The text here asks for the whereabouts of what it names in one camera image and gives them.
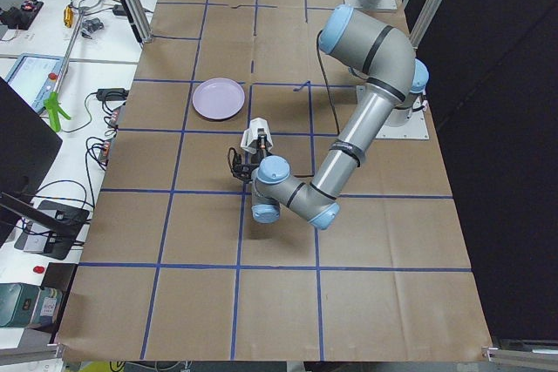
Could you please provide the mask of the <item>lilac plastic plate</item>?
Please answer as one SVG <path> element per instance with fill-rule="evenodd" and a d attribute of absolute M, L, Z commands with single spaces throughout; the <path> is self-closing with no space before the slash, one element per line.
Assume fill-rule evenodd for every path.
<path fill-rule="evenodd" d="M 232 118 L 243 107 L 245 92 L 234 80 L 211 78 L 194 90 L 193 107 L 204 118 L 224 120 Z"/>

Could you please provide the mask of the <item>brown paper table cover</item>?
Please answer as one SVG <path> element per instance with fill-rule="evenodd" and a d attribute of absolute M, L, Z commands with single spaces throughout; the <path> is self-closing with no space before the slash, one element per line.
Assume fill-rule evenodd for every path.
<path fill-rule="evenodd" d="M 412 80 L 402 10 L 158 0 L 66 307 L 76 361 L 471 362 L 490 342 L 434 134 L 360 142 Z"/>

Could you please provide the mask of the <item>black power adapter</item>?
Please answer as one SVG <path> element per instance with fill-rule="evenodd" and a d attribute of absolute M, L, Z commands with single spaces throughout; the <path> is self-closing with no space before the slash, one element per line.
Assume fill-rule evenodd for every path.
<path fill-rule="evenodd" d="M 126 100 L 129 91 L 125 88 L 100 88 L 95 96 L 98 101 L 120 101 Z"/>

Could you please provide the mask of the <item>long grabber stick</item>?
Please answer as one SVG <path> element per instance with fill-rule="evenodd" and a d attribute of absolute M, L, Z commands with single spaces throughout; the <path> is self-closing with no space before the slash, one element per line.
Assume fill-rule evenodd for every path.
<path fill-rule="evenodd" d="M 54 132 L 60 132 L 61 124 L 60 124 L 60 117 L 67 120 L 71 120 L 71 117 L 62 109 L 59 101 L 58 101 L 58 93 L 60 88 L 62 87 L 63 81 L 65 79 L 65 75 L 68 69 L 68 65 L 70 62 L 70 55 L 72 48 L 80 34 L 82 21 L 85 16 L 85 7 L 78 8 L 78 18 L 75 22 L 73 32 L 71 34 L 71 38 L 67 45 L 65 55 L 62 59 L 61 68 L 57 73 L 55 78 L 55 84 L 51 89 L 49 96 L 44 100 L 44 108 L 47 111 L 48 118 L 49 118 L 49 125 Z"/>

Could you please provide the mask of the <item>black device on desk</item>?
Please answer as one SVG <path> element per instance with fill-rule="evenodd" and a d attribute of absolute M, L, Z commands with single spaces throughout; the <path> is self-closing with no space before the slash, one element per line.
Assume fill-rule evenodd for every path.
<path fill-rule="evenodd" d="M 16 213 L 26 222 L 15 249 L 56 260 L 65 259 L 78 244 L 77 237 L 90 214 L 85 209 L 50 200 L 43 200 L 38 208 L 22 204 Z"/>

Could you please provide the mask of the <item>black monitor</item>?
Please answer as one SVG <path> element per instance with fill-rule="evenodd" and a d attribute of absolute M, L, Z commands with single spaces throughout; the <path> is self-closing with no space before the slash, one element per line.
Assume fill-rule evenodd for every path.
<path fill-rule="evenodd" d="M 1 81 L 1 191 L 29 204 L 50 171 L 62 139 Z"/>

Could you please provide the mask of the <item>blue teach pendant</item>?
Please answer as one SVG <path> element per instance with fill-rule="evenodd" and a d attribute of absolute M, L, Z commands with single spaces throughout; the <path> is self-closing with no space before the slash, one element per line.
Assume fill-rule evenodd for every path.
<path fill-rule="evenodd" d="M 63 59 L 58 56 L 21 54 L 5 79 L 11 88 L 37 114 L 44 110 L 44 100 L 50 96 Z"/>

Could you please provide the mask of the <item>yellow tool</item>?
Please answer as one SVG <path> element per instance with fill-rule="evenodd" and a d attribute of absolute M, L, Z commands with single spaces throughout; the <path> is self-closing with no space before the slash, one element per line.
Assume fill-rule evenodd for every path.
<path fill-rule="evenodd" d="M 74 12 L 73 12 L 73 8 L 70 4 L 65 6 L 64 12 L 63 12 L 63 22 L 66 28 L 71 28 L 73 25 L 73 19 L 74 19 Z"/>

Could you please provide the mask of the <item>green box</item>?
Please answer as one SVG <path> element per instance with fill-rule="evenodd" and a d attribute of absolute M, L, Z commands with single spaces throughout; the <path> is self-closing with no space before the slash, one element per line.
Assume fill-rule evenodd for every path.
<path fill-rule="evenodd" d="M 41 315 L 45 287 L 25 283 L 1 284 L 1 327 L 40 328 L 52 324 L 50 315 Z"/>

